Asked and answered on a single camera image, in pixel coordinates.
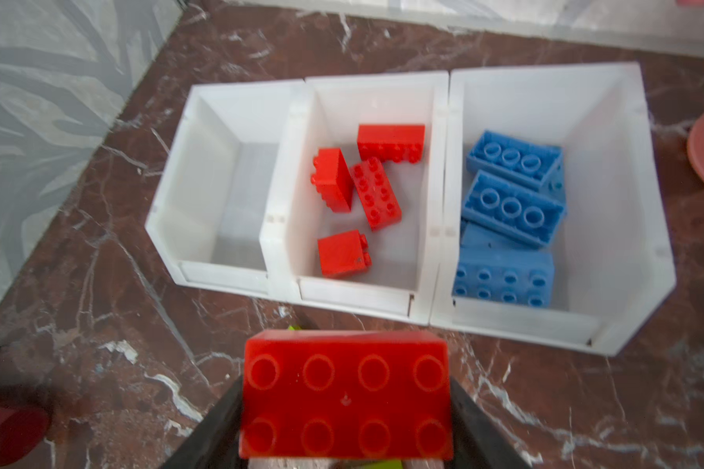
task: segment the red lego brick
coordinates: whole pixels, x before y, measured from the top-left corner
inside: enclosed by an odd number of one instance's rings
[[[453,457],[446,342],[268,330],[245,344],[240,457]]]
[[[313,166],[316,172],[310,176],[310,182],[331,211],[351,211],[353,184],[341,150],[319,149],[318,156],[313,158]]]
[[[424,145],[424,125],[361,124],[357,129],[357,149],[363,161],[377,157],[394,163],[419,163]]]
[[[402,209],[399,208],[389,178],[378,158],[369,158],[355,164],[352,166],[352,174],[371,230],[380,230],[402,220]]]
[[[365,272],[373,264],[367,249],[368,240],[357,230],[321,238],[318,240],[320,271],[331,278]]]

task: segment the yellow-green object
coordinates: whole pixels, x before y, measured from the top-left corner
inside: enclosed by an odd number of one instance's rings
[[[384,461],[368,464],[360,467],[360,469],[404,469],[401,461]]]

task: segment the marble countertop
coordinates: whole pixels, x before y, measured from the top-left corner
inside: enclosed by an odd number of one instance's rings
[[[54,409],[15,467],[157,466],[263,329],[413,328],[172,283],[143,223],[191,85],[594,61],[642,66],[676,290],[610,359],[431,330],[535,467],[704,467],[704,185],[685,155],[703,59],[218,0],[188,9],[0,304],[0,387]]]

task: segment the white plastic container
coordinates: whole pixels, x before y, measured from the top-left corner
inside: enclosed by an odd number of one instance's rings
[[[310,183],[318,148],[359,161],[360,123],[426,125],[386,163],[401,223],[372,233]],[[550,309],[451,289],[464,151],[486,129],[564,147],[568,217]],[[318,238],[360,230],[372,267],[320,275]],[[675,285],[636,64],[485,68],[194,86],[146,230],[178,285],[613,354]]]
[[[440,263],[448,73],[194,86],[146,230],[179,285],[417,324],[430,317]],[[419,164],[386,164],[402,221],[372,233],[332,213],[310,174],[321,147],[359,162],[360,123],[425,124]],[[320,275],[318,238],[358,229],[373,267]]]
[[[612,355],[675,286],[637,64],[451,74],[441,269],[433,326]],[[486,130],[561,145],[568,216],[548,309],[453,297],[464,154]]]

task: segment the dark red object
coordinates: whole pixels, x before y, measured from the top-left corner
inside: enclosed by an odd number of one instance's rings
[[[18,461],[43,438],[49,426],[40,408],[0,408],[0,466]]]
[[[324,277],[339,278],[365,272],[373,264],[367,248],[368,240],[357,230],[319,239],[321,273]]]
[[[378,158],[355,164],[352,174],[371,230],[380,230],[402,220],[402,209]]]
[[[313,166],[315,174],[310,176],[310,182],[331,211],[351,211],[353,184],[341,150],[319,149],[318,156],[313,158]]]
[[[424,125],[366,125],[357,129],[357,149],[362,160],[376,157],[395,163],[422,159]]]
[[[453,457],[446,342],[264,331],[245,344],[240,456]]]

